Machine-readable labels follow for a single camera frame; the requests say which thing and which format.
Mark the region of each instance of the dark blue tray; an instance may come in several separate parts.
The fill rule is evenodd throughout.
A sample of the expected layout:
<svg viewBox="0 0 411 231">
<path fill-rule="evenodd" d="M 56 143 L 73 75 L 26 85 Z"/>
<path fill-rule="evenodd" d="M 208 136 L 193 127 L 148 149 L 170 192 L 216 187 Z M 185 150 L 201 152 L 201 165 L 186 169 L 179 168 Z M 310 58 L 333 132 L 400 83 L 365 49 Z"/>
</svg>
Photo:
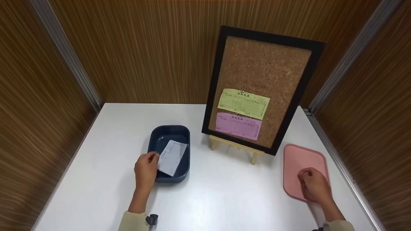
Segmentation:
<svg viewBox="0 0 411 231">
<path fill-rule="evenodd" d="M 181 158 L 174 176 L 169 176 L 157 170 L 155 182 L 158 183 L 181 182 L 187 177 L 188 171 L 190 170 L 190 131 L 182 125 L 162 125 L 156 127 L 151 132 L 147 152 L 154 151 L 161 154 L 170 140 L 185 143 L 187 144 L 187 148 L 185 149 L 184 155 Z"/>
</svg>

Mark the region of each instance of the brown wall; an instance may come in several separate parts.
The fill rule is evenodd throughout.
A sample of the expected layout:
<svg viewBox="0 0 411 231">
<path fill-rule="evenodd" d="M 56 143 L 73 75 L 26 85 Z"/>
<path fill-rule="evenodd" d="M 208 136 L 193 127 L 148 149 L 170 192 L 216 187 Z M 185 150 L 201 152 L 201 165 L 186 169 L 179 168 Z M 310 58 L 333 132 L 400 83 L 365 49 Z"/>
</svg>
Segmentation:
<svg viewBox="0 0 411 231">
<path fill-rule="evenodd" d="M 316 115 L 387 230 L 411 230 L 411 1 Z"/>
<path fill-rule="evenodd" d="M 206 103 L 220 25 L 327 42 L 308 107 L 380 0 L 50 0 L 104 102 Z"/>
<path fill-rule="evenodd" d="M 28 1 L 0 0 L 0 230 L 30 230 L 95 112 Z"/>
</svg>

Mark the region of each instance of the table surface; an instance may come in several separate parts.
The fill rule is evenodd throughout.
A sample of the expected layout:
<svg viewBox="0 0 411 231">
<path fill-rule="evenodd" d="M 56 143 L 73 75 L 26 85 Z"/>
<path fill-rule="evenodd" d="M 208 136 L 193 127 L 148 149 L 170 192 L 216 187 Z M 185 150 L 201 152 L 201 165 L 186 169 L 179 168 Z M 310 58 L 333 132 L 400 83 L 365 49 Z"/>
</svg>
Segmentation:
<svg viewBox="0 0 411 231">
<path fill-rule="evenodd" d="M 334 199 L 356 230 L 373 230 L 324 145 L 299 107 L 276 156 L 258 157 L 201 133 L 205 105 L 105 104 L 38 218 L 36 231 L 115 231 L 135 188 L 134 163 L 151 131 L 184 125 L 191 133 L 191 167 L 179 184 L 157 184 L 147 213 L 157 231 L 310 231 L 324 221 L 317 205 L 289 197 L 282 184 L 284 145 L 324 154 Z"/>
</svg>

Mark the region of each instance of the wooden easel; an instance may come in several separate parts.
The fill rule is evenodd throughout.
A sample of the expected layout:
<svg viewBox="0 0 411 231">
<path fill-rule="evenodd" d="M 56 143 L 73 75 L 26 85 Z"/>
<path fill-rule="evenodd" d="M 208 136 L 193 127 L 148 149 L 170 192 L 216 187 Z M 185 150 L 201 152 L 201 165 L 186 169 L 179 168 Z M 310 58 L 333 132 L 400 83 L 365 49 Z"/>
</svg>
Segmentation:
<svg viewBox="0 0 411 231">
<path fill-rule="evenodd" d="M 210 149 L 211 150 L 214 150 L 217 147 L 217 144 L 220 142 L 220 143 L 228 144 L 229 147 L 236 147 L 238 149 L 242 148 L 242 149 L 245 149 L 247 151 L 252 152 L 253 153 L 253 158 L 251 159 L 251 164 L 253 164 L 253 165 L 256 163 L 257 156 L 264 154 L 264 152 L 259 151 L 257 149 L 249 148 L 247 146 L 240 145 L 238 143 L 234 143 L 234 142 L 231 142 L 231 141 L 228 141 L 228 140 L 225 140 L 225 139 L 222 139 L 222 138 L 218 138 L 218 137 L 215 137 L 215 136 L 211 136 L 211 135 L 208 135 L 208 136 L 210 137 L 210 141 L 211 141 L 210 142 Z"/>
</svg>

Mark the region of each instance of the white paper slip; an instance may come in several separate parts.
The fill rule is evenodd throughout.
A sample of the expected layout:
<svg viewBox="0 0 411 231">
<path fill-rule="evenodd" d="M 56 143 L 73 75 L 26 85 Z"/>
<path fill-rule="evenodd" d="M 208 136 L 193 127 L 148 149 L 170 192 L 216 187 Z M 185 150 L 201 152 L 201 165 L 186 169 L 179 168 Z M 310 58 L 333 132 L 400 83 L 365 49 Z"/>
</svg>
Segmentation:
<svg viewBox="0 0 411 231">
<path fill-rule="evenodd" d="M 170 140 L 158 160 L 158 170 L 174 176 L 187 144 Z"/>
</svg>

